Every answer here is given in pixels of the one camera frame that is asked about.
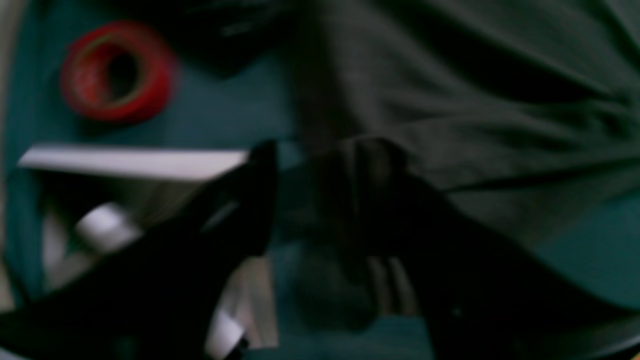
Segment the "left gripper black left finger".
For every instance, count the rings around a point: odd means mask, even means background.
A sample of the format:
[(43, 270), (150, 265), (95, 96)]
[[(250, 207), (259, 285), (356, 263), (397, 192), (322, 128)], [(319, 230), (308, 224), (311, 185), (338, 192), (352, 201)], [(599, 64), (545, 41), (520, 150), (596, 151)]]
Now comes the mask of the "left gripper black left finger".
[(269, 242), (277, 146), (207, 183), (169, 220), (88, 274), (1, 317), (1, 347), (30, 360), (203, 360), (227, 280)]

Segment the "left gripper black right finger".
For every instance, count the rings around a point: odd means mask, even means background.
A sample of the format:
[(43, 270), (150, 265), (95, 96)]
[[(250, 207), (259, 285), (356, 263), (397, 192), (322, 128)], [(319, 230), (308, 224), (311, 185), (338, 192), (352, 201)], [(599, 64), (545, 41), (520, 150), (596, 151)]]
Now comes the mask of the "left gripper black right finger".
[(409, 173), (387, 141), (311, 157), (342, 262), (393, 257), (437, 360), (631, 360), (639, 312), (580, 289)]

